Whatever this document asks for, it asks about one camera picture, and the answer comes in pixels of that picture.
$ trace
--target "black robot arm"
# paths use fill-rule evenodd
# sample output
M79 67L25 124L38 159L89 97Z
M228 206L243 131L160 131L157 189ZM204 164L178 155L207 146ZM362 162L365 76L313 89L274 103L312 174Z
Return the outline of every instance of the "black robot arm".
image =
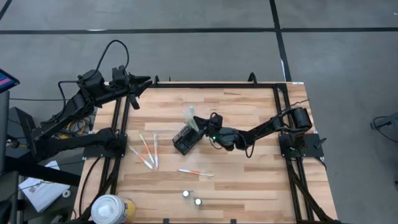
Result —
M285 116L291 116L294 127L288 127L284 123ZM289 133L290 140L299 144L303 134L312 127L307 109L301 107L284 110L249 131L222 127L223 117L217 113L212 113L209 119L197 116L194 116L193 119L199 131L196 132L191 127L186 126L173 139L174 146L184 155L203 135L209 136L213 142L217 142L227 151L232 151L234 148L246 150L253 146L256 140L278 131Z
M124 66L120 66L112 69L112 81L109 85L105 84L101 73L94 74L94 70L78 76L76 83L80 90L66 103L63 110L32 130L32 143L29 146L35 160L41 161L60 151L77 147L91 145L117 147L118 135L111 128L71 139L55 139L52 136L70 122L92 114L95 106L102 107L103 104L124 96L129 97L134 109L139 109L136 97L139 97L152 81L150 77L127 74Z

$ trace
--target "gray concrete floor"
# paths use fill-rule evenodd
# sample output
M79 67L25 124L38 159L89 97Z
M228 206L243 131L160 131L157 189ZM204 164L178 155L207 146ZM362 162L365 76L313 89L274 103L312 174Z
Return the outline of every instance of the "gray concrete floor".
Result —
M279 0L286 27L398 27L397 1ZM273 27L261 0L13 0L0 30ZM324 150L339 219L396 223L398 145L370 130L375 116L398 111L398 32L283 34L293 81L305 82L315 125L328 138ZM59 80L95 67L112 39L126 43L129 71L161 80L284 81L274 33L0 35L0 67L21 84L15 98L60 98ZM124 64L112 46L101 71ZM65 85L66 96L77 91ZM61 102L12 101L37 121ZM387 134L398 139L398 134Z

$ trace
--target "black cable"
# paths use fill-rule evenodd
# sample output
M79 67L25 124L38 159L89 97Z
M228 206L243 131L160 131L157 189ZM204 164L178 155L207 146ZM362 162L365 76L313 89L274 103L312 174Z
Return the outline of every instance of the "black cable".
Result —
M78 161L78 162L67 162L67 163L64 163L64 164L58 164L58 165L54 165L54 166L49 166L47 168L57 167L57 166L65 166L65 165L70 165L70 164L78 164L78 163L82 163L82 162L84 162L84 161L82 160L82 161Z
M85 187L86 187L86 184L87 184L88 177L90 176L91 171L93 170L95 164L96 164L99 160L100 160L100 157L98 157L98 158L94 161L93 165L91 165L90 169L88 170L86 179L85 179L85 181L84 181L84 183L83 183L83 187L81 188L80 199L79 199L79 216L81 216L81 203L82 203L82 201L83 201L83 193L84 193L84 191L85 191Z
M212 112L210 114L210 118L209 118L209 122L211 121L211 119L213 118L213 115L218 116L218 113Z
M390 140L390 141L392 141L392 142L398 143L398 140L395 140L395 139L392 139L392 138L388 137L387 135L385 135L384 133L382 133L382 132L380 131L380 129L376 126L376 120L377 120L377 119L386 118L386 117L387 117L387 116L378 116L378 117L373 118L373 126L374 126L374 128L376 129L376 131L378 131L378 132L379 132L381 135L383 135L386 139L388 139L388 140Z
M31 188L31 187L38 187L38 186L40 186L41 184L54 184L54 183L53 183L53 182L40 181L40 182L37 183L37 184L31 185L31 186L28 186L28 187L24 187L23 189L19 189L19 190L15 191L14 193L12 193L12 194L7 198L7 200L9 200L14 194L17 194L17 193L20 192L21 190L25 190L25 189L28 189L28 188Z
M65 98L65 94L63 93L63 90L62 90L62 87L61 87L62 83L77 83L77 81L59 81L58 82L58 88L60 89L60 92L61 92L61 95L62 95L62 101L63 101L62 110L57 115L55 115L52 119L49 119L48 121L43 121L42 124L51 123L51 122L57 120L59 117L61 117L63 112L65 112L65 108L67 107L67 99Z
M315 159L318 160L325 167L325 170L328 170L328 168L326 167L325 162L323 162L320 157L316 157Z
M94 76L94 74L96 74L96 73L98 72L98 69L100 68L100 65L101 65L101 63L102 63L102 59L104 59L104 56L105 56L106 52L108 51L109 46L110 46L111 44L115 43L115 42L117 42L117 43L123 45L124 49L126 50L127 62L126 62L126 65L124 66L124 69L127 68L127 66L129 65L129 61L130 61L129 50L127 49L126 45L125 45L123 42L121 42L120 40L112 40L112 41L111 41L110 43L108 43L107 46L105 47L105 50L104 50L104 52L102 53L102 56L101 56L101 58L99 59L98 64L97 64L97 67L95 68L95 71L93 72L93 74L91 74L91 75L90 75L87 79L85 79L85 80L91 79L91 78Z
M76 214L75 209L73 209L72 212L73 212L73 214L75 214L75 217L73 219L76 219L77 218L77 214Z
M63 99L46 100L46 99L25 99L25 98L10 98L10 100L21 100L21 101L63 101Z
M90 131L92 131L92 129L93 129L93 120L91 119L91 117L90 116L87 116L87 118L90 120L90 122L88 122L88 124L89 124L89 129L90 129Z
M18 121L13 121L13 120L11 120L11 119L9 119L9 118L8 118L8 120L9 120L9 121L11 121L11 122L13 122L13 123L19 124L19 126L21 126L21 127L24 127L24 128L29 128L29 129L30 129L30 127L28 127L28 126L24 126L24 125L21 125L21 123L20 123L20 122L18 122Z
M295 105L297 105L297 104L301 104L301 103L307 102L307 101L310 101L310 99L306 99L306 100L303 100L303 101L295 102L295 103L292 104L290 107L295 106Z
M108 178L105 181L105 184L99 188L97 195L91 201L90 205L85 209L85 211L83 212L83 215L80 215L80 217L78 218L79 220L88 221L88 219L91 217L91 208L92 208L95 200L98 199L100 196L106 194L106 191L109 189L111 184L114 182L114 180L118 176L118 172L119 171L117 169L117 164L115 163L113 165L111 173L108 175Z
M280 112L280 114L277 114L277 116L273 117L272 119L270 119L270 123L274 122L277 118L279 118L280 116L282 116L283 113L287 112L287 109L283 110ZM245 154L247 158L251 158L253 156L253 152L254 152L254 146L256 145L256 138L258 136L258 134L264 129L265 127L263 127L262 129L260 129L256 135L254 136L254 141L253 141L253 145L251 147L251 152L250 155L248 154L248 149L245 150Z
M67 131L59 131L59 132L57 133L57 136L58 136L59 139L61 139L61 138L60 138L60 134L66 135L66 136L68 136L69 138L70 138L70 137L77 137L77 136L79 136L77 133L71 133L71 132L67 132Z
M13 137L14 139L25 139L26 137L18 137L18 138L15 138L15 137Z
M209 137L209 142L210 144L215 148L215 149L222 149L223 147L220 146L219 148L217 148L212 142L211 142L211 138Z
M246 157L250 159L253 156L254 145L255 145L256 141L253 142L253 145L251 147L251 152L250 152L250 155L249 155L248 154L248 148L247 148L248 144L246 142L246 139L244 138L244 136L241 133L237 133L237 134L242 137L242 139L244 141L244 147L245 147L244 153L246 154Z
M89 129L91 129L91 128L92 128L92 125L93 125L93 124L92 124L92 119L91 119L90 116L87 116L86 118L88 118L90 121L88 121L87 119L83 118L83 119L80 119L80 120L78 120L78 121L75 121L75 123L73 124L73 126L70 127L70 130L75 130L75 126L77 126L78 129L77 129L76 131L70 131L70 130L66 130L66 129L63 129L63 130L59 131L59 132L57 133L58 138L59 138L59 134L71 135L72 137L80 136L80 133L79 133L79 132L80 132L82 129L85 129L86 127L89 127ZM86 124L83 125L82 127L80 127L80 122L83 121L83 120L86 122Z

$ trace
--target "black metal frame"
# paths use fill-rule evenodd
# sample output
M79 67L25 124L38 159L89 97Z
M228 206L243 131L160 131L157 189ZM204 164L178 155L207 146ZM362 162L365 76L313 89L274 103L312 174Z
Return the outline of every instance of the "black metal frame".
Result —
M257 78L254 73L251 73L248 79L248 82L252 83L167 83L167 82L160 82L159 78L155 78L155 82L153 85L150 86L150 88L270 88L274 92L274 98L275 98L275 105L277 112L282 111L282 106L280 103L280 98L279 98L279 90L283 93L285 105L287 105L287 108L290 108L290 101L289 101L289 94L287 91L287 85L286 83L258 83ZM126 130L126 125L127 125L127 117L128 117L128 103L126 104L124 108L124 113L123 113L123 120L121 124L121 133L125 133ZM298 167L298 176L295 173L293 169L293 162L291 161L290 158L285 157L285 162L287 166L287 172L289 175L289 184L290 184L290 191L292 193L292 201L293 201L293 207L294 207L294 212L295 212L295 218L297 223L316 223L314 221L313 217L313 212L312 208L316 209L317 211L323 212L320 207L317 205L316 201L311 197L310 193L308 192L308 187L307 187L307 181L305 178L305 173L304 173L304 166L302 163L301 159L297 159L297 167ZM118 171L120 166L120 159L115 160L115 169ZM109 164L108 166L103 167L103 175L107 173L109 169ZM117 186L117 179L114 180L111 186L111 194L114 194L116 192L116 186ZM299 188L299 190L303 193L304 200L305 200L305 208L307 211L307 217L308 220L303 220L302 219L302 214L300 211L300 204L299 204L299 197L297 194L297 189L296 186ZM163 223L169 223L169 219L165 218ZM322 220L323 222L319 223L331 223L333 222L332 219L330 220Z
M116 105L114 109L114 114L113 114L113 119L112 119L112 125L111 128L116 129L117 123L118 123L118 117L119 117L119 110L120 110L120 104L121 104L121 99L116 100ZM130 108L130 101L126 97L125 104L124 104L124 111L123 111L123 118L122 118L122 123L121 123L121 129L119 132L119 135L122 135L124 137L127 137L126 134L126 128L127 128L127 119L129 115L129 108ZM78 218L80 221L79 223L88 223L88 219L91 217L91 206L93 205L94 201L106 194L109 188L111 194L116 193L116 186L118 184L118 175L119 175L119 168L120 168L120 163L121 163L121 158L124 155L122 154L120 157L116 157L114 159L114 165L112 168L112 171L110 175L108 176L108 170L109 170L109 164L111 158L105 157L104 160L104 166L102 170L102 175L101 175L101 182L99 183L99 190L94 198L94 200L90 203L89 207L85 209L83 214Z

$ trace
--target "wooden table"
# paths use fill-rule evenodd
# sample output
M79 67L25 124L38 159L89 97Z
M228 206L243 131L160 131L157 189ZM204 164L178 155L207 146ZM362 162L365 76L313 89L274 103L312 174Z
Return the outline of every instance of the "wooden table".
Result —
M287 83L287 88L291 103L307 99L303 84ZM129 111L128 144L149 161L138 134L145 137L153 151L152 135L157 133L159 170L149 170L128 149L121 160L117 194L135 201L136 223L162 223L163 218L169 218L171 223L229 223L231 219L237 219L238 223L295 221L286 164L280 155L276 133L258 140L250 159L240 150L217 150L207 138L183 156L173 147L171 140L185 126L184 103L185 106L194 106L197 116L207 118L215 111L224 117L223 126L248 130L275 116L275 99L271 89L150 88L138 101L141 108ZM95 130L111 126L114 104L108 103L98 110ZM304 102L300 106L308 109L312 119L309 103ZM81 186L94 160L85 162L75 202L76 211ZM304 159L303 163L310 193L327 215L337 218L325 168L315 159ZM98 192L102 168L103 159L88 179L83 208ZM177 172L177 169L214 172L214 177L184 174ZM183 190L192 190L191 197L183 198ZM299 197L305 218L300 193ZM203 205L195 206L194 198L202 199Z

